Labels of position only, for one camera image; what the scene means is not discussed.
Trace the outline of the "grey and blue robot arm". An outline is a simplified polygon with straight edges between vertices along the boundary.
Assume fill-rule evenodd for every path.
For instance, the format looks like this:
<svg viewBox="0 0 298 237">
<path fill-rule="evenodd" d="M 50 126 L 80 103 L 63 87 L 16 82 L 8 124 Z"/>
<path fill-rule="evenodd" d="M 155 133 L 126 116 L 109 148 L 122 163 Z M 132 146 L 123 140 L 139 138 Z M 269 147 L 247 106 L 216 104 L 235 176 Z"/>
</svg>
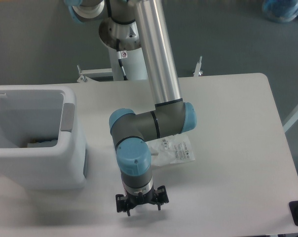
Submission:
<svg viewBox="0 0 298 237">
<path fill-rule="evenodd" d="M 169 199 L 164 186 L 155 188 L 148 141 L 196 127 L 191 103 L 183 101 L 172 48 L 159 0 L 67 0 L 71 17 L 101 20 L 99 37 L 111 55 L 115 80 L 149 80 L 155 109 L 136 114 L 118 109 L 109 118 L 116 160 L 125 192 L 115 196 L 117 212 L 143 204 L 161 207 Z"/>
</svg>

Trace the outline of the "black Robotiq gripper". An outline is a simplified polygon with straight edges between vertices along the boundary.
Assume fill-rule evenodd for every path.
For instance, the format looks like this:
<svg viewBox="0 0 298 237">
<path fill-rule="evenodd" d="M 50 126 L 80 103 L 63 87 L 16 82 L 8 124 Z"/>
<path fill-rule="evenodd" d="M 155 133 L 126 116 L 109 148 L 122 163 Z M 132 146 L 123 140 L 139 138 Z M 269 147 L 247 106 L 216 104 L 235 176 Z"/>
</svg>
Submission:
<svg viewBox="0 0 298 237">
<path fill-rule="evenodd" d="M 134 206 L 147 203 L 156 205 L 158 210 L 161 210 L 163 204 L 169 203 L 169 198 L 166 187 L 160 186 L 156 190 L 151 188 L 146 194 L 131 194 L 129 192 L 127 192 L 127 196 L 117 194 L 115 195 L 115 201 L 117 213 L 124 212 L 127 213 L 127 216 L 130 216 L 130 210 L 132 210 Z"/>
</svg>

